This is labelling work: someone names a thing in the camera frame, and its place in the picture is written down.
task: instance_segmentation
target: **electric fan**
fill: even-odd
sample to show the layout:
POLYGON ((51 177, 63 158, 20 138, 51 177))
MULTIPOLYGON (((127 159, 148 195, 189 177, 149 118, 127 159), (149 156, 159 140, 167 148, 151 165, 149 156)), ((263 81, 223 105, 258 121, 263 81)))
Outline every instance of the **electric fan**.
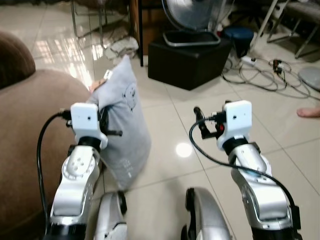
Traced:
POLYGON ((226 0, 162 0, 166 16, 174 31, 163 33, 171 47, 218 45, 218 19, 226 0))

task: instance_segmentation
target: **gray cushion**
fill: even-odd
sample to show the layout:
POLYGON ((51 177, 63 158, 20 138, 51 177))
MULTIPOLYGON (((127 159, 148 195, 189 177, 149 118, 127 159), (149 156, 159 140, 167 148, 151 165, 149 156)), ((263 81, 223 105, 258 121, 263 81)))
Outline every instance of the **gray cushion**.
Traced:
POLYGON ((320 24, 319 0, 309 0, 308 2, 289 2, 286 5, 285 11, 290 16, 307 22, 320 24))

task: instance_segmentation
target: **tiled floor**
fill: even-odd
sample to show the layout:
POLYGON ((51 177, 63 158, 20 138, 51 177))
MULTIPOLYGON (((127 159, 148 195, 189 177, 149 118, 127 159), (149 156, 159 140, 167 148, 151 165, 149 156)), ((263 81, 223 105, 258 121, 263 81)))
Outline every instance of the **tiled floor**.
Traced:
MULTIPOLYGON (((97 18, 77 16, 76 22, 80 32, 84 32, 97 25, 97 18)), ((97 35, 82 39, 74 36, 68 4, 0 7, 0 27, 24 41, 37 68, 67 72, 86 86, 112 67, 96 44, 99 42, 97 35)), ((293 51, 288 48, 290 43, 286 47, 267 44, 265 35, 251 54, 267 60, 281 58, 296 62, 293 51)), ((320 61, 292 64, 292 69, 297 72, 310 65, 320 67, 320 61)), ((152 150, 145 169, 126 193, 128 212, 125 219, 130 239, 180 239, 181 228, 188 219, 184 208, 185 191, 191 186, 210 190, 223 210, 234 239, 252 239, 241 194, 230 170, 217 166, 195 151, 187 134, 195 121, 195 105, 208 115, 219 111, 226 99, 252 102, 251 139, 259 144, 271 162, 273 175, 289 189, 300 206, 303 239, 320 239, 320 120, 302 119, 296 115, 297 108, 313 107, 319 102, 310 98, 290 98, 248 85, 229 84, 220 77, 193 91, 186 91, 149 79, 147 68, 141 68, 138 59, 132 60, 132 67, 152 136, 152 150), (177 146, 181 144, 190 152, 186 157, 177 154, 177 146)), ((261 77, 255 79, 256 83, 260 81, 261 77)), ((227 160, 225 153, 218 151, 215 140, 202 141, 199 134, 195 140, 210 155, 227 160)), ((99 197, 105 191, 114 190, 115 186, 110 173, 105 171, 94 195, 88 240, 94 232, 99 197)))

